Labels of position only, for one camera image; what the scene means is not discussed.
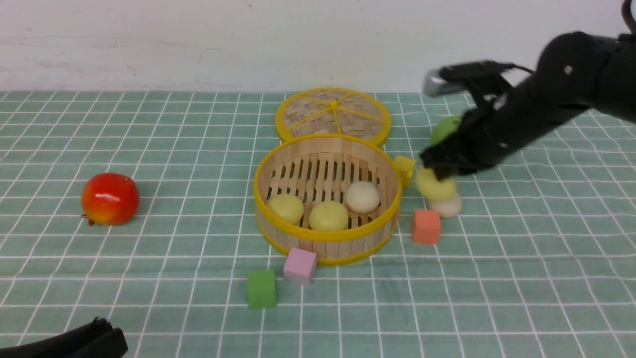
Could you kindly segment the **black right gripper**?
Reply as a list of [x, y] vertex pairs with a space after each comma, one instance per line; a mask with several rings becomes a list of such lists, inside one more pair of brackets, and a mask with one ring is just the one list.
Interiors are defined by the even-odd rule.
[[490, 170], [587, 109], [578, 100], [554, 100], [534, 80], [524, 80], [465, 115], [455, 132], [423, 150], [420, 158], [438, 180]]

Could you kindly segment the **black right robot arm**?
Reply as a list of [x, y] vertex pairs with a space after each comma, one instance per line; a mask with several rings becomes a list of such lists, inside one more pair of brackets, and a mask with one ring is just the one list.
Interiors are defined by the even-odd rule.
[[518, 86], [493, 60], [449, 64], [427, 73], [429, 97], [468, 91], [475, 107], [447, 138], [424, 149], [423, 167], [438, 180], [495, 168], [589, 109], [630, 123], [636, 118], [636, 38], [632, 2], [622, 3], [628, 33], [617, 38], [581, 31], [552, 39]]

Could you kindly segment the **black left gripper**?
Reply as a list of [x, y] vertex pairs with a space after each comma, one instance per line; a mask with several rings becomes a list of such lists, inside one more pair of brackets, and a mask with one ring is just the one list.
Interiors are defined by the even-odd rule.
[[2, 348], [2, 358], [122, 358], [129, 345], [120, 328], [96, 317], [61, 335], [16, 347]]

